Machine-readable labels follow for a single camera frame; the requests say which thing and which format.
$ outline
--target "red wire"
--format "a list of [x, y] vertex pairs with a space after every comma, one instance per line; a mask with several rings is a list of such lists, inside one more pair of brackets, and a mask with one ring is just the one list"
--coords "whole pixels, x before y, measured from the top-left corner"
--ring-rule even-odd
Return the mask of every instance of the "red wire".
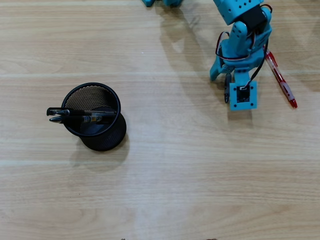
[[[228, 36], [230, 37], [230, 34], [229, 34], [229, 32], [227, 32], [227, 31], [224, 31], [224, 32], [222, 32], [222, 33], [220, 34], [220, 36], [219, 36], [219, 38], [218, 38], [218, 42], [216, 43], [216, 49], [215, 49], [215, 54], [216, 54], [219, 58], [221, 58], [221, 59], [223, 59], [223, 60], [226, 60], [226, 61], [238, 61], [238, 60], [244, 60], [244, 59], [246, 59], [246, 58], [248, 58], [248, 57], [250, 56], [250, 55], [248, 55], [248, 56], [241, 56], [241, 57], [224, 57], [224, 56], [220, 55], [220, 54], [219, 54], [219, 48], [220, 48], [221, 38], [222, 38], [222, 36], [223, 36], [224, 33], [228, 34]], [[253, 33], [253, 37], [254, 37], [254, 40], [252, 41], [252, 46], [251, 46], [251, 48], [253, 48], [253, 47], [254, 47], [254, 44], [255, 44], [256, 36], [255, 36], [254, 33]]]
[[272, 6], [270, 6], [269, 4], [263, 4], [260, 6], [260, 8], [262, 8], [263, 6], [267, 6], [270, 9], [270, 13], [272, 13], [272, 11], [273, 11]]

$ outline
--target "cable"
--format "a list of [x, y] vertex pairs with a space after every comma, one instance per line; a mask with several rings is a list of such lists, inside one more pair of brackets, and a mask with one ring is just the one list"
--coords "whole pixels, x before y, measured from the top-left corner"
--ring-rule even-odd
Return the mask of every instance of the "cable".
[[266, 56], [267, 56], [268, 44], [269, 44], [269, 39], [265, 42], [264, 51], [263, 51], [263, 60], [261, 61], [261, 63], [258, 66], [258, 68], [255, 70], [255, 72], [252, 74], [250, 80], [246, 83], [245, 86], [240, 87], [240, 90], [246, 89], [250, 85], [250, 83], [255, 79], [255, 77], [258, 75], [258, 73], [260, 72], [262, 66], [265, 63], [265, 59], [266, 59]]
[[273, 11], [272, 6], [270, 6], [269, 4], [263, 4], [260, 6], [260, 8], [262, 8], [263, 6], [267, 6], [270, 9], [270, 13], [272, 14], [272, 11]]
[[[228, 31], [224, 31], [224, 32], [222, 32], [220, 34], [218, 42], [216, 43], [216, 49], [215, 49], [215, 54], [219, 58], [221, 58], [223, 60], [226, 60], [226, 61], [239, 61], [239, 60], [244, 60], [244, 59], [247, 59], [247, 58], [250, 57], [250, 54], [247, 55], [247, 56], [241, 56], [241, 57], [224, 57], [223, 55], [220, 55], [219, 54], [219, 50], [220, 50], [220, 47], [221, 47], [222, 37], [223, 37], [224, 34], [227, 34], [230, 37], [230, 33]], [[252, 44], [251, 44], [251, 47], [250, 47], [251, 50], [255, 46], [255, 43], [256, 43], [256, 34], [253, 32], [253, 34], [252, 34]]]

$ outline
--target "black wire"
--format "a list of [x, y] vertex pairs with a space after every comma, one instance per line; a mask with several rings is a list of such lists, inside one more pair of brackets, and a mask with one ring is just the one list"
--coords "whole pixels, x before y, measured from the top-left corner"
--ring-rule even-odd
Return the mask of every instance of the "black wire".
[[264, 46], [264, 51], [263, 51], [263, 60], [261, 61], [260, 65], [258, 66], [258, 68], [255, 70], [255, 72], [252, 74], [250, 81], [247, 82], [247, 84], [245, 85], [245, 88], [247, 86], [250, 85], [250, 83], [255, 79], [255, 77], [258, 75], [258, 73], [260, 72], [262, 66], [265, 63], [265, 59], [267, 56], [267, 49], [268, 49], [268, 44], [269, 44], [269, 39], [265, 42], [265, 46]]

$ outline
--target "mesh cup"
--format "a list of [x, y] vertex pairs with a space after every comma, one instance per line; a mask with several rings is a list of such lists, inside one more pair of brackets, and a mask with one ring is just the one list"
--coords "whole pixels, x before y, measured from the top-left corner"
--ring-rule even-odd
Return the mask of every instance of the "mesh cup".
[[95, 151], [107, 151], [121, 143], [127, 132], [126, 121], [121, 114], [117, 94], [108, 86], [90, 82], [74, 88], [65, 97], [62, 108], [84, 111], [116, 111], [111, 124], [75, 123], [64, 125], [73, 135]]

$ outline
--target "black pen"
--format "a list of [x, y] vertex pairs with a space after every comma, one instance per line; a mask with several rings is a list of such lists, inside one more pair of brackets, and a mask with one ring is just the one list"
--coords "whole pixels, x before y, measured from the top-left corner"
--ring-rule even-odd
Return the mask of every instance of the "black pen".
[[230, 73], [227, 73], [225, 75], [225, 80], [224, 80], [224, 102], [227, 104], [229, 102], [230, 98], [230, 83], [232, 80], [232, 76]]
[[84, 111], [84, 110], [74, 110], [71, 108], [59, 109], [59, 108], [48, 108], [47, 116], [54, 116], [56, 114], [61, 116], [92, 116], [92, 115], [100, 115], [106, 117], [115, 117], [117, 115], [116, 111]]
[[56, 116], [50, 119], [50, 122], [56, 124], [90, 124], [98, 123], [104, 120], [103, 116]]

